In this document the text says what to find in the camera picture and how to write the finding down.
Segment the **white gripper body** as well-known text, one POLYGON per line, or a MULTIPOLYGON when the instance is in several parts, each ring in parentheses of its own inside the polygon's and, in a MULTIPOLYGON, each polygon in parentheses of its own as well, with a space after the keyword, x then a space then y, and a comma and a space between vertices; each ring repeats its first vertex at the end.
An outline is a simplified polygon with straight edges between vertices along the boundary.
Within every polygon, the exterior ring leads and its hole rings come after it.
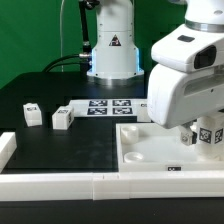
POLYGON ((170 129, 224 109, 224 68, 184 73, 160 64, 148 83, 152 121, 170 129))

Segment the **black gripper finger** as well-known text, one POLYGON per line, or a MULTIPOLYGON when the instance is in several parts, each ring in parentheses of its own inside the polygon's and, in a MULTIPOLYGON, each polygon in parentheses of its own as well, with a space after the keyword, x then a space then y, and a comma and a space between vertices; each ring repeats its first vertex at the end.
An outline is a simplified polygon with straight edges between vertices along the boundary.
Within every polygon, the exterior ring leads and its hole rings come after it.
POLYGON ((197 133, 191 129, 192 126, 192 122, 187 122, 178 127, 180 131, 180 140, 186 146, 190 146, 196 143, 197 133))

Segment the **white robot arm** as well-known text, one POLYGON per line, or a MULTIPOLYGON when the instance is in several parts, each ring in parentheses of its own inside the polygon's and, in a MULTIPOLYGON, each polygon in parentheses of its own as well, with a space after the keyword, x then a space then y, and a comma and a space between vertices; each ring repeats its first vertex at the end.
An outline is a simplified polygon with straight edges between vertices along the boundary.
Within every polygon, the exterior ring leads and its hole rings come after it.
MULTIPOLYGON (((130 0, 79 0, 97 9, 97 44, 87 56, 87 77, 106 85, 144 74, 133 37, 130 0)), ((158 125, 182 128, 224 110, 224 0, 170 0, 187 6, 185 23, 156 42, 148 82, 148 115, 158 125)))

